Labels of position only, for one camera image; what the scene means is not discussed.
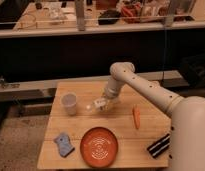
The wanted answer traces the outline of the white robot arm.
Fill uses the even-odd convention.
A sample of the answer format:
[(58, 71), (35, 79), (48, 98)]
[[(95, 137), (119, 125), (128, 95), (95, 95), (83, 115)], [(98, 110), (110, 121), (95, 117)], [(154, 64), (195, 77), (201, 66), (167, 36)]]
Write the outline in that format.
[(110, 66), (108, 99), (127, 84), (171, 118), (168, 167), (164, 171), (205, 171), (205, 98), (183, 97), (135, 74), (131, 62)]

